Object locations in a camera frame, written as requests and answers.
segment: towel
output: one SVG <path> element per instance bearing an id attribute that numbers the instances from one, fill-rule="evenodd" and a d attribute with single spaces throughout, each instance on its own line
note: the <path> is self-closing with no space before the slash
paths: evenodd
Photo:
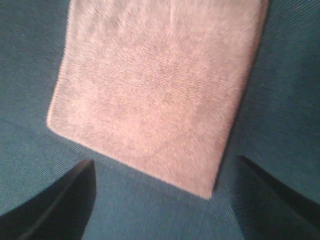
<path id="1" fill-rule="evenodd" d="M 209 199 L 266 0 L 71 0 L 47 126 Z"/>

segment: fabric surface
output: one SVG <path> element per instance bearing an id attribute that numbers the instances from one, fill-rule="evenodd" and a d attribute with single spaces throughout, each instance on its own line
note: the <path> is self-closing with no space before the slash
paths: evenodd
<path id="1" fill-rule="evenodd" d="M 320 240 L 320 204 L 239 157 L 232 209 L 245 240 Z"/>
<path id="2" fill-rule="evenodd" d="M 210 198 L 264 0 L 73 0 L 47 124 Z"/>
<path id="3" fill-rule="evenodd" d="M 96 199 L 92 160 L 83 160 L 26 203 L 0 216 L 5 240 L 80 240 Z"/>
<path id="4" fill-rule="evenodd" d="M 0 215 L 25 203 L 86 158 L 96 161 L 97 199 L 84 240 L 189 236 L 243 240 L 239 222 L 251 234 L 245 239 L 256 240 L 251 217 L 257 206 L 240 203 L 254 199 L 250 189 L 259 189 L 258 179 L 254 175 L 249 179 L 245 171 L 245 181 L 238 183 L 235 163 L 240 154 L 320 203 L 318 0 L 270 1 L 257 58 L 209 201 L 47 128 L 64 51 L 68 5 L 68 1 L 0 1 Z M 238 193 L 239 184 L 253 184 L 245 191 L 247 198 Z M 270 205 L 268 199 L 263 203 Z M 248 214 L 237 219 L 235 210 Z M 277 215 L 273 208 L 258 212 L 266 218 Z"/>

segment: teal fabric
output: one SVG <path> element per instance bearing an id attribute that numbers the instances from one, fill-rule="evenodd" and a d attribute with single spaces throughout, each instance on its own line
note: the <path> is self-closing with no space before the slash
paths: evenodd
<path id="1" fill-rule="evenodd" d="M 270 1 L 256 62 L 210 201 L 47 129 L 68 4 L 0 2 L 0 215 L 86 158 L 96 161 L 97 172 L 97 199 L 83 237 L 88 240 L 244 239 L 232 205 L 238 198 L 239 155 L 320 203 L 318 0 Z"/>

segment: pink towel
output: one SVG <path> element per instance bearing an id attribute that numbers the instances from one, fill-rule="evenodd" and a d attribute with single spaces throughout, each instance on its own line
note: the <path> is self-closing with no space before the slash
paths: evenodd
<path id="1" fill-rule="evenodd" d="M 55 133 L 209 199 L 265 0 L 71 0 Z"/>

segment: textured fabric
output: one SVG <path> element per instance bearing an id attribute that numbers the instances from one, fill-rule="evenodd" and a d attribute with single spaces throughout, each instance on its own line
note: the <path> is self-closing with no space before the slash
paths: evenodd
<path id="1" fill-rule="evenodd" d="M 47 128 L 67 13 L 67 1 L 0 1 L 0 215 L 85 158 L 97 161 L 97 199 L 84 240 L 181 240 L 188 234 L 198 240 L 243 240 L 238 223 L 246 233 L 255 232 L 251 216 L 256 206 L 249 206 L 249 216 L 235 218 L 235 207 L 246 211 L 235 171 L 239 154 L 320 203 L 319 0 L 270 1 L 255 65 L 209 201 Z M 258 190 L 256 177 L 249 180 L 246 172 L 239 184 Z M 255 197 L 249 189 L 245 192 L 247 199 Z M 263 211 L 266 218 L 276 216 L 272 210 Z"/>
<path id="2" fill-rule="evenodd" d="M 92 160 L 83 160 L 26 203 L 0 216 L 5 240 L 80 240 L 96 199 Z"/>
<path id="3" fill-rule="evenodd" d="M 237 163 L 232 204 L 245 240 L 320 240 L 320 205 L 246 158 Z"/>
<path id="4" fill-rule="evenodd" d="M 210 198 L 264 0 L 73 0 L 55 133 Z"/>

